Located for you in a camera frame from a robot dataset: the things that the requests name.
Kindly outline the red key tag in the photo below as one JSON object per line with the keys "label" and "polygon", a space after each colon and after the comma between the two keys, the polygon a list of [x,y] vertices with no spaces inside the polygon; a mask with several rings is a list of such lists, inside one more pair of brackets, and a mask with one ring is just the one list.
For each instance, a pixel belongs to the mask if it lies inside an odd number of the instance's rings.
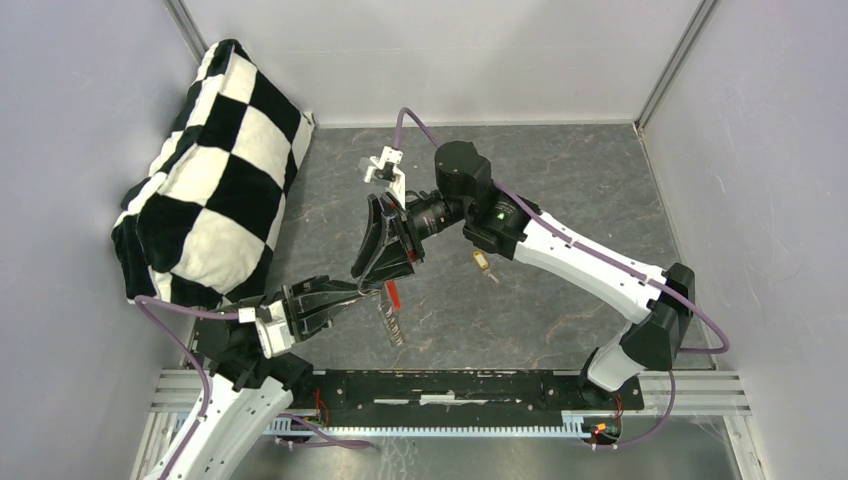
{"label": "red key tag", "polygon": [[394,281],[386,282],[386,289],[388,291],[392,306],[395,311],[399,311],[401,309],[401,302],[397,290],[396,283]]}

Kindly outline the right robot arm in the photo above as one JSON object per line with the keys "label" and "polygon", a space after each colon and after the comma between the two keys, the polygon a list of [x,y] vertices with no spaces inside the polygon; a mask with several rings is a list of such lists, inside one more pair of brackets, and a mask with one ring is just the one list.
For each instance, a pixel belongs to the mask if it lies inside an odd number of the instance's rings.
{"label": "right robot arm", "polygon": [[401,159],[401,151],[387,146],[360,162],[364,182],[386,188],[368,198],[366,234],[351,268],[360,290],[412,275],[425,257],[424,240],[461,224],[477,249],[554,274],[628,321],[584,365],[577,392],[585,405],[606,406],[639,373],[672,370],[693,317],[691,269],[642,263],[570,230],[495,182],[490,161],[470,142],[440,146],[435,190],[411,199],[405,197]]}

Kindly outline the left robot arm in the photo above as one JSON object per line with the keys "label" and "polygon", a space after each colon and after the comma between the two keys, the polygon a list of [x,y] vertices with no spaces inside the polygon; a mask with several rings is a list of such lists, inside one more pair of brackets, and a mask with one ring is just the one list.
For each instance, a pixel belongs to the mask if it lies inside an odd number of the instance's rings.
{"label": "left robot arm", "polygon": [[331,328],[335,315],[366,296],[326,275],[211,310],[136,296],[135,305],[157,327],[163,323],[152,306],[200,322],[194,347],[170,337],[197,372],[201,390],[148,478],[229,478],[278,414],[313,397],[313,367],[292,347]]}

